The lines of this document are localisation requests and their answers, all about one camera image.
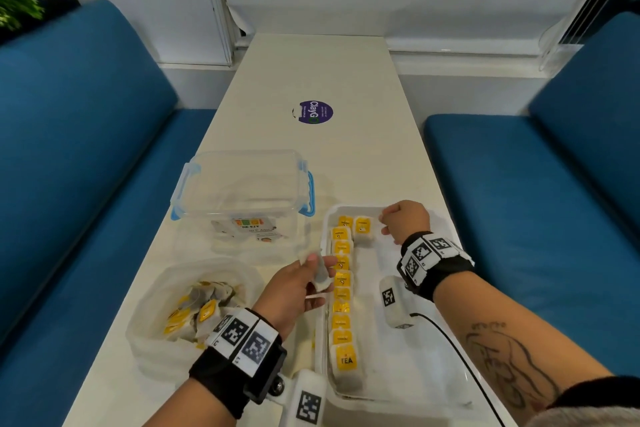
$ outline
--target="blue sofa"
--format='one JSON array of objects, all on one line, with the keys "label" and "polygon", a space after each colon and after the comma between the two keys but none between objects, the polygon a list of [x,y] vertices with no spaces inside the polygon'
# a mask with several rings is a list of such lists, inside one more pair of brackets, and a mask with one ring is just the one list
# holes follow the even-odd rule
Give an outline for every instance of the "blue sofa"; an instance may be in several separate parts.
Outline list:
[{"label": "blue sofa", "polygon": [[215,110],[98,0],[0,47],[0,424],[59,426]]},{"label": "blue sofa", "polygon": [[424,140],[490,283],[640,376],[640,17],[610,21],[527,117],[433,115]]}]

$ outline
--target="forearm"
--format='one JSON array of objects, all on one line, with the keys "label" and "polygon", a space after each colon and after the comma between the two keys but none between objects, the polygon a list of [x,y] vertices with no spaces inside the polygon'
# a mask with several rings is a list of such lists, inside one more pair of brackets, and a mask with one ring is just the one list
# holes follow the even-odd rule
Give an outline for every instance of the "forearm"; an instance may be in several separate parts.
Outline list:
[{"label": "forearm", "polygon": [[476,274],[453,274],[434,302],[519,425],[576,383],[611,375],[568,337]]},{"label": "forearm", "polygon": [[227,408],[196,380],[189,379],[144,427],[233,427]]}]

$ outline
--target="black planter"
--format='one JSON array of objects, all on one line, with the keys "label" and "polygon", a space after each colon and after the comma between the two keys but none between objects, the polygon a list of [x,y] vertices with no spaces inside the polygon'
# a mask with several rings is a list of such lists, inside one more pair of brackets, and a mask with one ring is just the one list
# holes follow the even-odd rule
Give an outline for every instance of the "black planter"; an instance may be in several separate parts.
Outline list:
[{"label": "black planter", "polygon": [[11,41],[16,37],[37,29],[43,26],[50,20],[58,18],[67,12],[74,10],[80,6],[78,0],[43,0],[42,6],[44,8],[44,17],[42,20],[34,19],[28,15],[20,17],[20,23],[22,27],[20,29],[11,31],[7,28],[0,28],[0,44],[4,44],[7,41]]}]

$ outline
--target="wristband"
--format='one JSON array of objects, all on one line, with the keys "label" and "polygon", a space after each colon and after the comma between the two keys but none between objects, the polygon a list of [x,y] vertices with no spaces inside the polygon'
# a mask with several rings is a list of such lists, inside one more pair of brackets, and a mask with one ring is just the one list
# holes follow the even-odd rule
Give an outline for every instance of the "wristband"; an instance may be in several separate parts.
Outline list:
[{"label": "wristband", "polygon": [[226,315],[205,343],[189,377],[239,419],[249,400],[263,402],[280,371],[287,356],[282,338],[258,313],[239,309]]},{"label": "wristband", "polygon": [[406,288],[433,302],[433,293],[446,277],[474,271],[474,261],[452,240],[431,232],[410,235],[401,248],[397,270]]}]

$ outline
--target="tabletop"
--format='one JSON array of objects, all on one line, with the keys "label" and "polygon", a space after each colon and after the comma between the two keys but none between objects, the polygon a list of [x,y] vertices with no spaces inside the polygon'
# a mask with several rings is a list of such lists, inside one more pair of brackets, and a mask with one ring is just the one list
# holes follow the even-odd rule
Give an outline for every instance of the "tabletop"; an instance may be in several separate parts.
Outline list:
[{"label": "tabletop", "polygon": [[[318,243],[324,213],[337,203],[414,199],[449,217],[381,37],[257,34],[198,152],[232,149],[295,149],[308,160],[317,207],[311,239]],[[137,427],[171,394],[172,385],[139,373],[125,329],[164,269],[214,256],[206,243],[185,238],[182,221],[168,210],[64,427]],[[268,280],[278,267],[257,269]],[[308,314],[298,325],[293,369],[311,367],[313,323]],[[276,426],[279,416],[269,402],[250,405],[239,425]]]}]

